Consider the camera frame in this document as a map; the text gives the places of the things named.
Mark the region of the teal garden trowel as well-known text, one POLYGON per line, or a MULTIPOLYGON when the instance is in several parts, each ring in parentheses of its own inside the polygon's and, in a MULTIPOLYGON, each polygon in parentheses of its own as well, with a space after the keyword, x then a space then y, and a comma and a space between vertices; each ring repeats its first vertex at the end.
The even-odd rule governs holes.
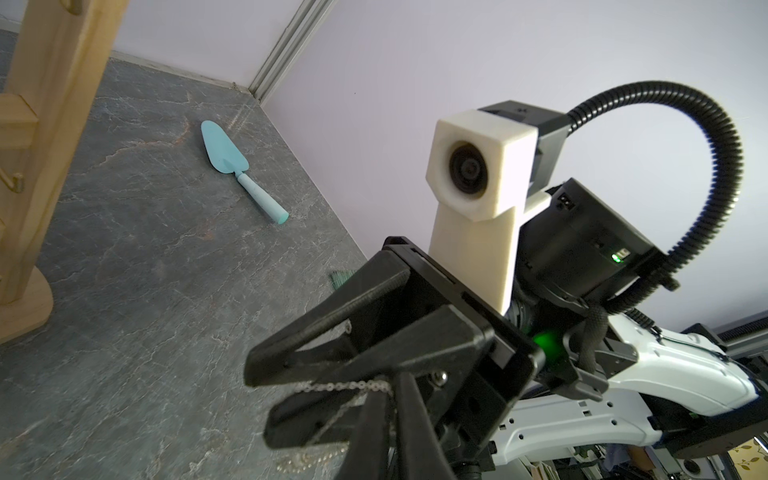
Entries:
POLYGON ((289 213, 248 176, 248 160, 224 129, 211 120, 201 123, 201 134, 209 162, 222 174, 231 174, 261 210, 276 224, 284 224, 289 213))

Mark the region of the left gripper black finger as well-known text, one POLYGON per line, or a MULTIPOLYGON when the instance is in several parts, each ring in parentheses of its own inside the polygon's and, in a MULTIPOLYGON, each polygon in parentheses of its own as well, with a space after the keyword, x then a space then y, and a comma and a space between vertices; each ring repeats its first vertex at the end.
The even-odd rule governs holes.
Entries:
POLYGON ((400 479, 455 479, 439 445, 414 376, 395 376, 397 464, 400 479))

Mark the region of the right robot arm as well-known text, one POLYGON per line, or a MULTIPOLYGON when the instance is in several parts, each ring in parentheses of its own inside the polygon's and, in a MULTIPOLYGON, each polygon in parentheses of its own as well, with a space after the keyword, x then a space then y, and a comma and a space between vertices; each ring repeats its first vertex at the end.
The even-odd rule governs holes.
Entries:
POLYGON ((292 384, 264 440, 341 479, 478 479, 586 445, 719 455, 767 428, 767 375, 702 325, 656 325, 639 304, 716 237, 740 193, 741 142, 706 94, 669 81, 601 92, 566 113, 514 101, 440 119, 426 172, 427 250, 392 236, 315 308, 247 354, 249 387, 292 384), (580 182, 550 182, 568 137, 621 107, 677 110, 702 131, 704 206, 659 250, 580 182))

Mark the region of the small silver jewelry piece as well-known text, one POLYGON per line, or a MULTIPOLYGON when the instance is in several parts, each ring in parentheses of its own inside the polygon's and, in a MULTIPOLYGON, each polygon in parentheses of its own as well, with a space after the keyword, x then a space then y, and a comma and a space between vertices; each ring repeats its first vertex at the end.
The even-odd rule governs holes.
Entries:
MULTIPOLYGON (((337 337, 328 341, 318 348, 320 352, 311 353, 309 349, 296 350, 285 356, 281 362, 284 370, 306 369, 311 366, 322 366, 328 363, 344 363, 347 357, 354 353, 353 345, 346 343, 351 339, 352 322, 344 320, 341 323, 343 331, 337 337)), ((299 448, 299 452, 287 456, 277 463, 277 470, 282 474, 299 474, 310 468, 327 464, 333 458, 343 455, 347 451, 346 446, 334 447, 323 454, 312 453, 311 449, 320 444, 324 435, 338 424, 345 413, 355 406, 361 406, 362 401, 369 394, 383 392, 387 395, 393 394, 393 387, 390 379, 385 375, 378 375, 369 380, 355 380, 349 382, 331 382, 314 384, 311 380, 290 380, 290 383, 296 383, 295 390, 298 393, 340 393, 352 392, 352 395, 330 410, 326 419, 321 419, 314 433, 299 448)))

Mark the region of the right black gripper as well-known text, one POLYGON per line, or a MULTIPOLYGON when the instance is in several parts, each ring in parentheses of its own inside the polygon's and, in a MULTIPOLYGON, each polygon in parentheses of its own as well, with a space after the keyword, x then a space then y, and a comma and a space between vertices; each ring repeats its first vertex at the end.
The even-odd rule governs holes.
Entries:
MULTIPOLYGON (((436 433, 454 473, 489 471, 498 445, 491 437, 544 367, 545 354, 407 238, 390 236, 383 248, 386 250, 377 253, 323 302, 253 347, 245 360, 243 381, 249 387, 260 387, 312 380, 314 384, 349 382, 385 375, 394 385, 395 376, 401 372, 418 378, 444 371, 450 380, 468 373, 459 381, 450 407, 439 416, 436 433), (366 348, 365 327, 305 350, 307 343, 345 321, 357 323, 376 317, 389 297, 399 294, 409 280, 410 268, 395 253, 414 271, 404 300, 420 309, 419 317, 434 307, 451 305, 438 308, 355 358, 366 348), (346 360, 350 361, 326 372, 346 360)), ((302 446, 331 408, 351 395, 290 395, 269 412, 264 429, 266 444, 273 449, 302 446)), ((391 414, 388 393, 367 395, 336 480, 385 478, 391 414)))

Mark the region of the wooden jewelry display stand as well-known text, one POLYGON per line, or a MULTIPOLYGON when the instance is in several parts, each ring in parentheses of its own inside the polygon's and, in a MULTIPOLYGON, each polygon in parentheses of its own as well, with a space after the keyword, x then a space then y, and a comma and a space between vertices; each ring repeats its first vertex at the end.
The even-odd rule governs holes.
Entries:
POLYGON ((128 4, 30 1, 1 93, 1 340, 53 309, 36 265, 128 4))

